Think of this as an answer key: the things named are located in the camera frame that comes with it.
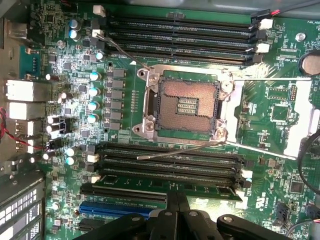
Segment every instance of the black wire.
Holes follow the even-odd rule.
[[[303,171],[302,171],[302,165],[303,165],[303,159],[304,156],[306,155],[308,149],[311,147],[312,143],[318,138],[320,137],[320,129],[318,129],[314,134],[312,134],[308,140],[302,145],[299,155],[296,159],[297,164],[298,164],[298,172],[300,174],[300,177],[302,179],[302,181],[304,182],[304,184],[314,193],[316,193],[317,195],[320,195],[320,190],[315,188],[314,186],[312,186],[310,183],[308,183],[308,181],[306,180],[306,178],[304,177]]]
[[[277,14],[283,14],[285,12],[288,12],[294,9],[301,9],[301,8],[305,8],[315,4],[320,4],[320,0],[306,1],[306,2],[295,4],[295,5],[291,5],[291,6],[285,6],[283,8],[279,8],[279,13]]]
[[[296,223],[288,230],[288,232],[285,234],[285,236],[288,237],[290,235],[290,233],[292,233],[299,226],[302,226],[302,225],[305,225],[305,224],[312,224],[312,223],[314,223],[313,220],[306,220],[306,221],[303,221],[303,222]]]

